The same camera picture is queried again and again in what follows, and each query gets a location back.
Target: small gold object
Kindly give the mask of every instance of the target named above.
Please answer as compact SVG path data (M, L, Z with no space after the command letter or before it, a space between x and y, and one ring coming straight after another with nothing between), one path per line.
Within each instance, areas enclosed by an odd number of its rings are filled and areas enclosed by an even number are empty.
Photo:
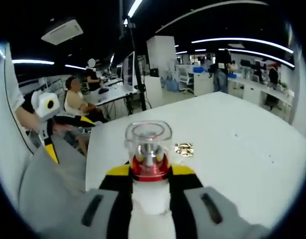
M194 155L194 145L192 143L175 143L174 151L183 157Z

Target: white cabinet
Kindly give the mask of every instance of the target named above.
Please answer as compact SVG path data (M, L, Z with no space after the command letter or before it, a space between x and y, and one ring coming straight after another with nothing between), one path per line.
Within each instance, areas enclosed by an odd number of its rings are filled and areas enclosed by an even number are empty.
M194 95L201 96L213 92L213 78L209 73L194 73Z
M262 99L261 90L257 87L244 85L243 99L260 106Z

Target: blue box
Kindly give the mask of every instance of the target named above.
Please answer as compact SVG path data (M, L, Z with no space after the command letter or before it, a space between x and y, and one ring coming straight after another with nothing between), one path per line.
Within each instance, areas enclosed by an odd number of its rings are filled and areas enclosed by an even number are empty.
M236 78L237 78L237 75L236 75L236 74L228 73L228 77L236 79Z
M202 72L204 72L204 68L202 66L194 67L193 71L194 71L194 73L202 73Z

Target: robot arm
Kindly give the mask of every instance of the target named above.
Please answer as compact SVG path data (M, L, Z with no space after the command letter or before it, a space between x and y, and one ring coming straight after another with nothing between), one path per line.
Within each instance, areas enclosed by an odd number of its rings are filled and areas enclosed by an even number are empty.
M33 104L33 107L41 123L39 127L39 138L50 157L57 164L59 164L59 159L51 140L54 123L68 124L76 127L95 126L95 124L85 116L73 116L66 113L61 114L60 102L55 93L41 93L35 101L35 104Z

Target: white chair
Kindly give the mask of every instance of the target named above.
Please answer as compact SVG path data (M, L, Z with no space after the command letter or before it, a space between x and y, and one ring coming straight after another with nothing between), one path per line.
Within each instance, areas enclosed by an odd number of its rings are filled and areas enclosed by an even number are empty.
M190 77L185 68L178 68L179 71L179 90L184 91L185 94L187 91L194 93L194 78Z

